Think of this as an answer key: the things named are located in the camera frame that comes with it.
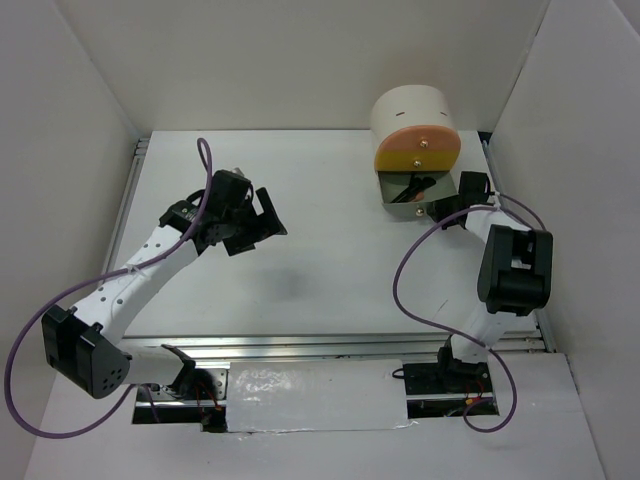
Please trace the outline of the thin black makeup brush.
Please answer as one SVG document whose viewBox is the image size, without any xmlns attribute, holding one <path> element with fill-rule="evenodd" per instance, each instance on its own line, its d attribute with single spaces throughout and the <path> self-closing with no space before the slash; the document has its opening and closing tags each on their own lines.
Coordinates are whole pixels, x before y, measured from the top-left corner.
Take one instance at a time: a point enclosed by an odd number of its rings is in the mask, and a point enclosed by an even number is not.
<svg viewBox="0 0 640 480">
<path fill-rule="evenodd" d="M 414 178 L 409 184 L 411 191 L 420 192 L 433 187 L 437 181 L 431 177 Z"/>
</svg>

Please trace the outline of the round cream drawer organizer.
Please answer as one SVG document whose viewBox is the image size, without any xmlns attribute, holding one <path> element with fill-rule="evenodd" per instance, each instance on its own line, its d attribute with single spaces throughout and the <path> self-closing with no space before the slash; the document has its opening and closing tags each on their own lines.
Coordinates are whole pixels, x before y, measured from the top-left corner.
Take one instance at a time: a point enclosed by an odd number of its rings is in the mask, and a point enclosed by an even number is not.
<svg viewBox="0 0 640 480">
<path fill-rule="evenodd" d="M 456 193 L 451 176 L 461 152 L 461 138 L 444 94 L 427 85 L 404 85 L 384 93 L 370 113 L 373 169 L 381 203 L 402 219 L 422 219 L 427 205 Z M 411 175 L 437 183 L 419 202 L 392 203 Z"/>
</svg>

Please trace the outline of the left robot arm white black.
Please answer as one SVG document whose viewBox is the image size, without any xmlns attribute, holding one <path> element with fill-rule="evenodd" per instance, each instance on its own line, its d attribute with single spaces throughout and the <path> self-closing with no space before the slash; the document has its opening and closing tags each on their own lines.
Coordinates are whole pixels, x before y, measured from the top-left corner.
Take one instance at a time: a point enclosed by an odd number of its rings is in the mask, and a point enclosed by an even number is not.
<svg viewBox="0 0 640 480">
<path fill-rule="evenodd" d="M 223 244 L 230 256 L 287 230 L 266 188 L 255 189 L 239 173 L 218 170 L 211 189 L 171 205 L 121 275 L 104 281 L 71 308 L 50 307 L 42 317 L 50 366 L 94 399 L 122 384 L 160 385 L 182 399 L 206 378 L 179 348 L 121 348 L 124 334 L 156 294 L 209 247 Z"/>
</svg>

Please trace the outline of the black fan makeup brush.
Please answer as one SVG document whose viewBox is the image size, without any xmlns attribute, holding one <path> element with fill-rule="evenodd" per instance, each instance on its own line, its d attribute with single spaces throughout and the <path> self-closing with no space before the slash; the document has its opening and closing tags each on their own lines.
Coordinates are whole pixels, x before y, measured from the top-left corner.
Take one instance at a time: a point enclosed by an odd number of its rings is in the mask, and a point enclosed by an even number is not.
<svg viewBox="0 0 640 480">
<path fill-rule="evenodd" d="M 408 185 L 396 195 L 392 203 L 406 203 L 412 201 L 422 191 L 421 179 L 411 175 Z"/>
</svg>

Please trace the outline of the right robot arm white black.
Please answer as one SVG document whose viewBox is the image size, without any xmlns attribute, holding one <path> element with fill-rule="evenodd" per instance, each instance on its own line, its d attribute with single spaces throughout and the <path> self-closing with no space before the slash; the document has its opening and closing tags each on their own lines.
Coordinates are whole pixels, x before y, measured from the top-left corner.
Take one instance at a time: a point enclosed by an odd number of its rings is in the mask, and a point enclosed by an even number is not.
<svg viewBox="0 0 640 480">
<path fill-rule="evenodd" d="M 437 355 L 435 379 L 446 391 L 484 387 L 489 349 L 513 326 L 543 308 L 550 297 L 553 236 L 506 209 L 489 176 L 464 171 L 458 192 L 438 200 L 428 213 L 444 227 L 460 226 L 484 243 L 476 304 L 461 334 L 452 334 Z"/>
</svg>

